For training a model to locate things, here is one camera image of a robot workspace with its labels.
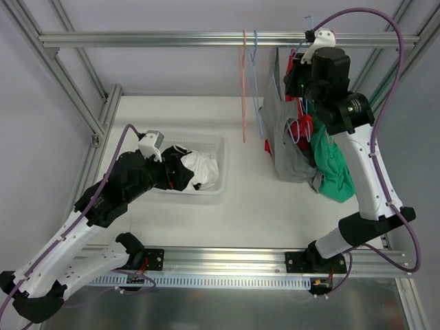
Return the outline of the black tank top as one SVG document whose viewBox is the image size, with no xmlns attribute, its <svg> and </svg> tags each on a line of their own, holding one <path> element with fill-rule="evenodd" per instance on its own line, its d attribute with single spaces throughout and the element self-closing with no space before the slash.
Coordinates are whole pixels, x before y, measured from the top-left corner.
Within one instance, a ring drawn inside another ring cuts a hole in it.
<svg viewBox="0 0 440 330">
<path fill-rule="evenodd" d="M 191 183 L 195 178 L 195 171 L 189 169 L 184 161 L 188 160 L 188 156 L 195 155 L 191 150 L 182 146 L 172 145 L 162 151 L 162 163 L 166 168 L 166 177 L 168 183 L 165 185 L 166 190 L 199 190 L 201 183 Z"/>
</svg>

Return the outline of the white tank top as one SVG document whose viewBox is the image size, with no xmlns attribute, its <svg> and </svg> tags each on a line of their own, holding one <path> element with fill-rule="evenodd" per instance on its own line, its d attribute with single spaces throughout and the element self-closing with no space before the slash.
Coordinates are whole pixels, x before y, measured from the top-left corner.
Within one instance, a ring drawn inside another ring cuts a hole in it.
<svg viewBox="0 0 440 330">
<path fill-rule="evenodd" d="M 219 178 L 219 168 L 216 158 L 212 157 L 209 153 L 191 151 L 193 151 L 195 155 L 188 156 L 188 160 L 184 161 L 184 164 L 187 165 L 189 169 L 195 171 L 195 178 L 191 180 L 191 183 L 201 183 L 199 190 L 212 188 Z"/>
</svg>

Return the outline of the grey tank top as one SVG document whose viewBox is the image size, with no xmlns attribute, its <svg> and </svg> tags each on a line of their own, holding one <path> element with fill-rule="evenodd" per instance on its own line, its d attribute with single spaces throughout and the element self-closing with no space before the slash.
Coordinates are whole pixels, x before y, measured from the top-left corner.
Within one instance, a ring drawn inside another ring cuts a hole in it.
<svg viewBox="0 0 440 330">
<path fill-rule="evenodd" d="M 283 100 L 280 82 L 278 50 L 273 48 L 269 53 L 269 74 L 259 114 L 274 168 L 284 182 L 306 182 L 318 191 L 323 174 L 317 169 L 312 152 L 300 150 L 292 138 L 289 125 L 298 118 L 298 112 L 294 102 Z"/>
</svg>

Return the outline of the light blue hanger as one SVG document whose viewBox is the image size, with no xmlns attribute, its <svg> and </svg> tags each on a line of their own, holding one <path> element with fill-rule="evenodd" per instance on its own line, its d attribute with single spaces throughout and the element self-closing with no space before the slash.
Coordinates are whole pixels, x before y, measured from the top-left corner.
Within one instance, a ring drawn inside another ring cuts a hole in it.
<svg viewBox="0 0 440 330">
<path fill-rule="evenodd" d="M 250 68 L 250 84 L 252 88 L 252 102 L 254 106 L 254 112 L 255 112 L 255 118 L 258 128 L 258 134 L 261 140 L 264 139 L 264 130 L 263 125 L 261 122 L 261 115 L 260 115 L 260 106 L 259 106 L 259 88 L 258 88 L 258 75 L 256 72 L 256 51 L 258 46 L 258 32 L 254 31 L 254 46 L 253 50 L 248 49 L 248 59 L 249 64 L 248 67 Z"/>
<path fill-rule="evenodd" d="M 295 55 L 297 55 L 298 51 L 305 43 L 306 43 L 306 40 L 303 39 L 301 42 L 299 42 L 299 44 L 297 46 L 287 48 L 287 50 L 289 51 L 289 61 L 288 61 L 287 68 L 286 68 L 286 74 L 289 74 L 292 71 L 292 69 L 294 68 L 293 59 L 295 58 Z M 301 98 L 293 98 L 292 96 L 285 94 L 285 101 L 286 102 L 294 101 L 296 103 L 296 113 L 297 113 L 298 117 L 295 120 L 294 119 L 287 120 L 287 132 L 288 132 L 288 134 L 294 144 L 299 143 L 299 141 L 301 141 L 301 140 L 306 141 L 306 139 L 300 134 L 300 127 L 299 127 L 299 115 L 300 115 L 299 100 L 300 99 Z"/>
<path fill-rule="evenodd" d="M 300 115 L 299 115 L 299 127 L 300 134 L 310 142 L 312 134 L 314 132 L 313 118 L 309 114 L 308 102 L 301 98 L 299 100 L 300 105 Z"/>
</svg>

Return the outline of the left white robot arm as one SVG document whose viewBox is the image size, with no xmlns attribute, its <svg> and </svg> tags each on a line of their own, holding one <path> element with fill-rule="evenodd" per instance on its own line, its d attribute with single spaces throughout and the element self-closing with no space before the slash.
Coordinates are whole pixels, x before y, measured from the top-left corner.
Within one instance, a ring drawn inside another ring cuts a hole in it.
<svg viewBox="0 0 440 330">
<path fill-rule="evenodd" d="M 183 165 L 180 155 L 169 148 L 162 157 L 159 162 L 140 151 L 121 154 L 104 178 L 84 192 L 62 228 L 27 265 L 1 273 L 1 289 L 20 316 L 42 323 L 99 275 L 141 265 L 144 246 L 130 233 L 119 234 L 109 247 L 82 261 L 74 258 L 140 195 L 152 188 L 183 191 L 187 187 L 194 173 Z"/>
</svg>

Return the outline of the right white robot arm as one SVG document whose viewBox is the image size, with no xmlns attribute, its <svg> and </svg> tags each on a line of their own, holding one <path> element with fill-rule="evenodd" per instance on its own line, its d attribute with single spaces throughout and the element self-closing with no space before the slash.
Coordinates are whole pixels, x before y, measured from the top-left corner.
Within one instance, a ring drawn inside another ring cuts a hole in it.
<svg viewBox="0 0 440 330">
<path fill-rule="evenodd" d="M 336 229 L 310 243 L 308 267 L 317 273 L 342 253 L 368 243 L 401 226 L 410 235 L 415 210 L 404 206 L 391 181 L 375 137 L 375 118 L 366 96 L 349 90 L 351 59 L 343 49 L 324 47 L 307 58 L 293 57 L 284 77 L 288 96 L 304 98 L 316 111 L 339 147 L 355 187 L 359 210 L 338 222 Z"/>
</svg>

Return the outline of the red tank top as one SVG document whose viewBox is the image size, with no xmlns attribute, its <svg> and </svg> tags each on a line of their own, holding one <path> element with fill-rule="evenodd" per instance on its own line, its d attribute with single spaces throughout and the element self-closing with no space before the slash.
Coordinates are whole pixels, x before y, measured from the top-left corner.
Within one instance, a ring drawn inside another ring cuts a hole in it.
<svg viewBox="0 0 440 330">
<path fill-rule="evenodd" d="M 270 97 L 269 92 L 273 96 L 275 105 L 283 106 L 287 110 L 289 117 L 284 123 L 285 135 L 294 143 L 302 152 L 312 152 L 311 140 L 314 134 L 314 119 L 312 113 L 313 107 L 309 105 L 305 98 L 293 97 L 287 93 L 283 95 L 280 87 L 280 68 L 278 48 L 274 48 L 271 52 L 271 71 L 269 73 L 269 82 L 267 93 L 264 97 L 264 105 L 268 106 Z"/>
</svg>

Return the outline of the green tank top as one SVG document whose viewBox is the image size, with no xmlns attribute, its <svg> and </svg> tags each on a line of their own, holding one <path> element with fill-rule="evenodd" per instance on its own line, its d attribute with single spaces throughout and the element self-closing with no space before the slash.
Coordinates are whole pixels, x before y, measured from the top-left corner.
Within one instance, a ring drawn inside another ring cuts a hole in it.
<svg viewBox="0 0 440 330">
<path fill-rule="evenodd" d="M 338 145 L 327 133 L 324 124 L 313 119 L 311 149 L 317 168 L 311 187 L 319 194 L 344 203 L 355 194 L 355 187 Z"/>
</svg>

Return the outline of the white plastic basket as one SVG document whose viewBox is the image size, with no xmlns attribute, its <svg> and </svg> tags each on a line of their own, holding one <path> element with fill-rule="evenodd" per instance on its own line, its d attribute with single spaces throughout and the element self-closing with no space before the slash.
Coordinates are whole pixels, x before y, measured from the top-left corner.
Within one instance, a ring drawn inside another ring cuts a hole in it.
<svg viewBox="0 0 440 330">
<path fill-rule="evenodd" d="M 153 192 L 195 200 L 198 197 L 214 197 L 225 190 L 228 176 L 228 139 L 224 134 L 215 131 L 158 128 L 147 131 L 137 143 L 145 157 L 157 157 L 174 146 L 190 151 L 182 162 L 195 172 L 195 178 L 183 191 L 154 188 Z"/>
</svg>

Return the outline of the aluminium hanging rail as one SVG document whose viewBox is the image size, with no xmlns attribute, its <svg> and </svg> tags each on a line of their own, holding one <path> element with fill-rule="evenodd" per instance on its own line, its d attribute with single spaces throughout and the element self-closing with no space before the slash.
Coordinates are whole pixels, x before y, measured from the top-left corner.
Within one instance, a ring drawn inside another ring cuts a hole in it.
<svg viewBox="0 0 440 330">
<path fill-rule="evenodd" d="M 293 47 L 305 39 L 304 32 L 42 32 L 44 47 Z M 336 45 L 350 48 L 397 48 L 394 32 L 336 34 Z"/>
</svg>

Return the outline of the aluminium frame left post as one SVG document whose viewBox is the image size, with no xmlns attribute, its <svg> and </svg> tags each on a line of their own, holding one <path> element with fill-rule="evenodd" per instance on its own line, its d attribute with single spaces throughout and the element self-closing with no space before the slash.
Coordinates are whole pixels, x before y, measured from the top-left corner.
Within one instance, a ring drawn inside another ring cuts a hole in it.
<svg viewBox="0 0 440 330">
<path fill-rule="evenodd" d="M 43 31 L 25 2 L 2 1 L 1 9 L 7 14 L 46 71 L 70 99 L 75 109 L 91 129 L 91 145 L 96 149 L 102 148 L 107 143 L 112 123 L 106 124 L 87 105 L 77 84 L 58 56 L 60 49 L 58 47 L 44 47 L 40 39 L 43 36 Z M 85 71 L 89 74 L 94 87 L 97 89 L 102 101 L 104 115 L 109 116 L 109 119 L 112 120 L 122 96 L 122 86 L 114 85 L 109 92 L 105 91 L 85 50 L 80 48 L 76 50 L 76 54 L 79 57 L 79 61 L 85 67 Z"/>
</svg>

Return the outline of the aluminium frame post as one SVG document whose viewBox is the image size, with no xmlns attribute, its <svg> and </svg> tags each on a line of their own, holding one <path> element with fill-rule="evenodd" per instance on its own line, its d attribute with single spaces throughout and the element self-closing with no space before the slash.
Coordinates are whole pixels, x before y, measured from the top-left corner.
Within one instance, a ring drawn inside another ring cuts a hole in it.
<svg viewBox="0 0 440 330">
<path fill-rule="evenodd" d="M 91 129 L 91 145 L 96 149 L 102 148 L 107 143 L 112 123 L 106 124 L 87 105 L 77 84 L 58 56 L 60 49 L 58 47 L 44 47 L 40 39 L 43 36 L 43 31 L 25 2 L 2 1 L 1 9 L 7 14 L 46 71 L 70 99 L 75 109 Z M 105 91 L 85 50 L 80 48 L 76 50 L 76 54 L 79 57 L 79 61 L 85 67 L 85 71 L 89 74 L 94 87 L 97 89 L 102 101 L 104 115 L 109 116 L 109 119 L 112 120 L 122 96 L 122 86 L 114 85 L 109 92 Z"/>
<path fill-rule="evenodd" d="M 400 1 L 392 14 L 401 32 L 415 37 L 404 50 L 400 80 L 403 81 L 422 59 L 430 46 L 439 38 L 438 1 Z M 369 97 L 377 118 L 386 102 L 398 68 L 399 49 L 374 49 L 361 73 L 353 83 L 353 90 Z"/>
</svg>

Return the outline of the aluminium front rail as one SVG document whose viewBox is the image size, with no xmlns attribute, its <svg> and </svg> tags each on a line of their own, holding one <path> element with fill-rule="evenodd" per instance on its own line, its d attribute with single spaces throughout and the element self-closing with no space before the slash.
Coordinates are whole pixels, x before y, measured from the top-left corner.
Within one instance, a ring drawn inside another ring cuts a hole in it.
<svg viewBox="0 0 440 330">
<path fill-rule="evenodd" d="M 263 248 L 215 248 L 215 247 L 147 247 L 164 251 L 162 270 L 147 270 L 149 274 L 196 274 L 264 276 L 289 274 L 292 276 L 324 276 L 328 272 L 304 273 L 287 271 L 287 254 L 302 254 L 302 250 Z M 342 255 L 346 273 L 367 278 L 405 278 L 412 274 L 398 269 L 368 248 L 353 250 Z M 143 264 L 131 269 L 139 270 Z"/>
</svg>

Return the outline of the aluminium frame right post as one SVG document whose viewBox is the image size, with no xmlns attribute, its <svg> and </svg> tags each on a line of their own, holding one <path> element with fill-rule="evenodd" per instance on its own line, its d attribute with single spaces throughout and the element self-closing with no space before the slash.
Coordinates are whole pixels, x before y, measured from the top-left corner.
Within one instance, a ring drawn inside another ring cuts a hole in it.
<svg viewBox="0 0 440 330">
<path fill-rule="evenodd" d="M 438 1 L 400 1 L 392 14 L 401 32 L 415 37 L 404 50 L 400 80 L 403 81 L 422 59 L 430 46 L 439 38 Z M 377 118 L 386 102 L 398 68 L 399 49 L 374 49 L 361 73 L 353 83 L 353 90 L 369 97 Z"/>
</svg>

